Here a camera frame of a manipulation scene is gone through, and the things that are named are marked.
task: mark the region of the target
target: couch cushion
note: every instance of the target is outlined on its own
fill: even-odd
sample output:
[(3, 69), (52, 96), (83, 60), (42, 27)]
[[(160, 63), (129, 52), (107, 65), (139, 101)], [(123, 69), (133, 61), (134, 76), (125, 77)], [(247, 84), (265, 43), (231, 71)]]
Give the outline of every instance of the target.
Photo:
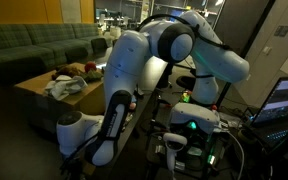
[(76, 23), (72, 24), (72, 27), (76, 38), (100, 35), (96, 23), (94, 24)]
[(0, 24), (0, 49), (31, 44), (31, 38), (24, 25)]
[(91, 41), (93, 52), (100, 53), (108, 48), (105, 38), (96, 38)]
[(55, 64), (61, 65), (67, 63), (65, 52), (75, 48), (85, 48), (88, 53), (92, 53), (92, 46), (90, 42), (79, 40), (79, 39), (70, 39), (63, 41), (54, 41), (50, 43), (38, 44), (38, 46), (52, 49), (55, 57)]
[(0, 63), (29, 57), (41, 57), (47, 70), (55, 67), (54, 54), (51, 49), (29, 45), (0, 50)]
[(102, 36), (102, 35), (98, 35), (98, 36), (89, 36), (89, 37), (83, 37), (83, 38), (80, 38), (81, 40), (85, 40), (87, 42), (92, 42), (93, 39), (99, 39), (99, 38), (104, 38), (105, 41), (106, 41), (106, 45), (108, 47), (112, 47), (112, 39), (111, 38), (107, 38), (105, 36)]
[(12, 86), (46, 73), (40, 57), (28, 57), (0, 63), (0, 84)]
[(33, 44), (74, 39), (71, 24), (26, 24)]
[(29, 45), (0, 50), (0, 63), (26, 57), (41, 57), (47, 68), (54, 67), (54, 54), (51, 49)]

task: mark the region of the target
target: red object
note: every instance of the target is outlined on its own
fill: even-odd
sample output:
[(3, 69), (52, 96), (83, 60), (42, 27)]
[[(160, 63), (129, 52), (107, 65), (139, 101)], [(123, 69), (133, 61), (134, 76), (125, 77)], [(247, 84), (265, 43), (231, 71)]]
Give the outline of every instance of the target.
[(217, 111), (217, 106), (215, 104), (213, 104), (211, 109)]
[(96, 64), (92, 61), (89, 61), (85, 64), (84, 70), (88, 73), (90, 70), (96, 71)]
[(136, 103), (131, 103), (129, 109), (134, 110), (136, 108)]

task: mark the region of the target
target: green sofa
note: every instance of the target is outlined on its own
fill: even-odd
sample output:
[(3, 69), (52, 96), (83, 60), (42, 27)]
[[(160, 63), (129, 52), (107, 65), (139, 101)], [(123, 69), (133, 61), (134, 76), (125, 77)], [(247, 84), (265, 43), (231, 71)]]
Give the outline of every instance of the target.
[(52, 70), (67, 62), (68, 50), (84, 47), (92, 54), (91, 40), (100, 37), (97, 24), (0, 24), (0, 63), (40, 57)]

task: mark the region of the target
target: light switch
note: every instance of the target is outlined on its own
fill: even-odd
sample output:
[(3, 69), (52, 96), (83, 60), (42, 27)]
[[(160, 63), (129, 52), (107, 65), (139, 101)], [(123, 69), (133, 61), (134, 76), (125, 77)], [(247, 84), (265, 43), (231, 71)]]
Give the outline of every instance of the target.
[(271, 52), (271, 50), (272, 50), (272, 47), (265, 46), (262, 52), (268, 55)]

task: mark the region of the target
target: cloth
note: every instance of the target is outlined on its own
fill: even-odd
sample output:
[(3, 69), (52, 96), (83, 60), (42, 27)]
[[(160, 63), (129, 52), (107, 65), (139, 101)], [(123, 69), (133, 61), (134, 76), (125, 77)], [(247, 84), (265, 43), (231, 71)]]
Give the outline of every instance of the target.
[(45, 93), (60, 101), (70, 94), (75, 94), (87, 87), (87, 83), (81, 76), (73, 78), (60, 75), (55, 81), (50, 81), (45, 87)]
[(103, 74), (97, 71), (90, 70), (88, 71), (88, 73), (81, 72), (81, 76), (86, 82), (89, 83), (89, 82), (101, 80), (101, 78), (103, 77)]

